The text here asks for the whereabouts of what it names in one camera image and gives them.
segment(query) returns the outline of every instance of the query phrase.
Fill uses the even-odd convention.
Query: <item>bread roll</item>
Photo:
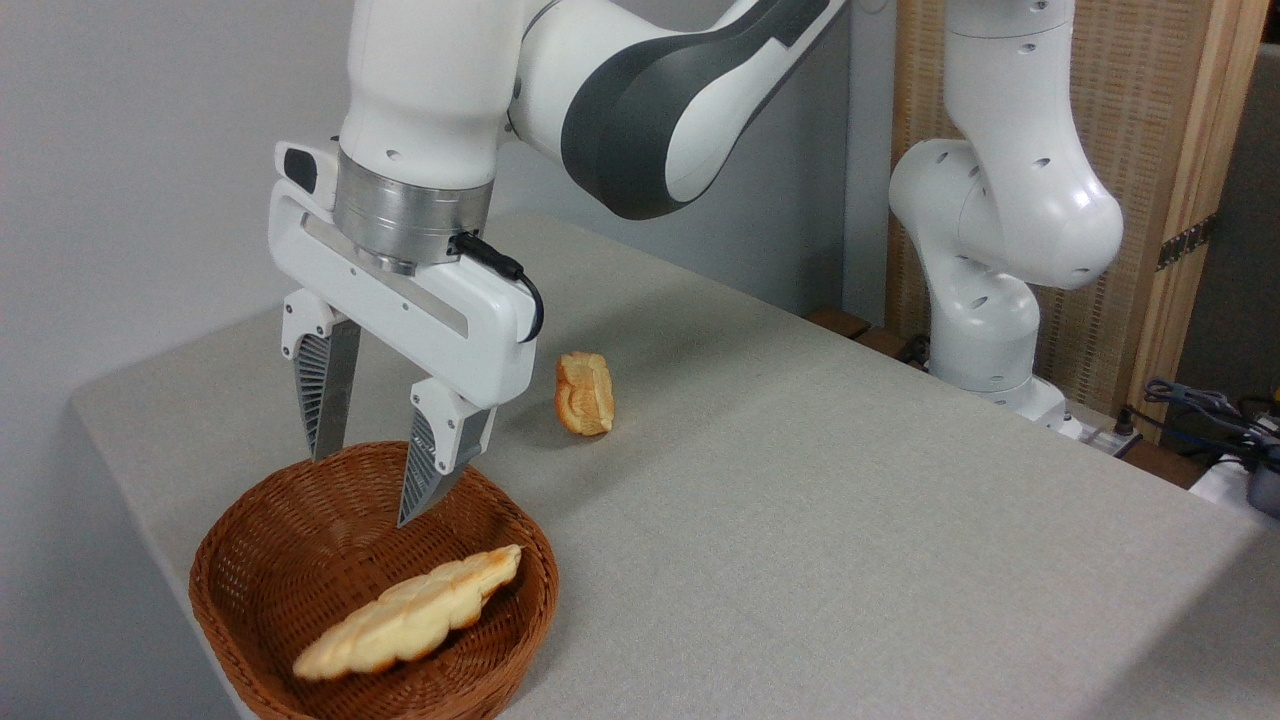
[[[480,609],[516,577],[520,546],[508,544],[445,562],[383,592],[325,630],[293,664],[305,680],[381,673],[397,660],[417,660],[440,647],[449,630],[480,620]]]
[[[568,432],[580,436],[613,429],[613,379],[603,355],[561,355],[556,365],[556,415]]]

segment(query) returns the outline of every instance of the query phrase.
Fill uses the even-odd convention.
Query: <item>black cord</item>
[[[1224,455],[1235,455],[1251,462],[1260,462],[1280,473],[1280,466],[1277,466],[1275,459],[1266,450],[1258,450],[1256,445],[1245,445],[1245,443],[1236,445],[1236,443],[1212,441],[1199,436],[1193,436],[1167,423],[1161,423],[1160,420],[1152,418],[1151,415],[1147,415],[1146,413],[1138,410],[1133,405],[1126,405],[1125,409],[1133,413],[1135,418],[1140,418],[1142,420],[1151,423],[1152,425],[1167,432],[1169,434],[1179,439],[1199,445],[1210,450],[1216,450],[1217,452],[1221,452]]]
[[[543,293],[538,292],[538,286],[535,286],[534,281],[529,279],[529,275],[525,273],[520,273],[520,277],[516,279],[525,283],[525,287],[529,288],[529,295],[534,296],[534,324],[529,328],[529,337],[520,341],[521,343],[525,343],[538,337],[538,333],[543,332]]]
[[[543,332],[543,295],[538,292],[538,286],[534,284],[534,281],[529,279],[529,275],[525,274],[525,266],[517,263],[515,258],[498,252],[494,246],[468,232],[453,236],[449,254],[466,255],[508,281],[522,283],[529,290],[529,293],[534,296],[534,323],[529,328],[529,337],[520,342],[526,343]]]

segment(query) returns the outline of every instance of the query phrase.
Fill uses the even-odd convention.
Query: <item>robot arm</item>
[[[943,92],[968,140],[911,147],[890,205],[929,287],[929,372],[1055,429],[1061,392],[1032,375],[1039,307],[1120,249],[1120,205],[1080,147],[1070,105],[1074,0],[950,0]]]
[[[335,143],[282,143],[269,229],[314,459],[342,447],[361,328],[429,377],[401,524],[483,452],[529,384],[540,300],[480,240],[518,136],[625,218],[695,200],[845,0],[739,0],[707,32],[605,0],[357,0]]]
[[[515,132],[617,215],[696,200],[844,0],[739,0],[708,31],[561,0],[525,36]]]

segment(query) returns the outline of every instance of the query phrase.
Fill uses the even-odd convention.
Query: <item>brown woven basket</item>
[[[547,537],[467,469],[435,507],[396,529],[404,442],[298,462],[244,493],[191,568],[191,606],[227,676],[261,717],[494,717],[547,637],[559,577]],[[480,621],[439,650],[376,675],[308,683],[293,660],[334,623],[399,580],[511,543],[516,579]]]

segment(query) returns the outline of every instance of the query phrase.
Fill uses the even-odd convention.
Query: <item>table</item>
[[[1280,534],[585,231],[488,238],[548,319],[475,465],[562,583],[503,717],[1280,716]],[[73,398],[188,610],[207,528],[306,452],[278,322]],[[556,419],[571,350],[613,369],[598,439]],[[366,336],[348,442],[407,436],[417,379]]]

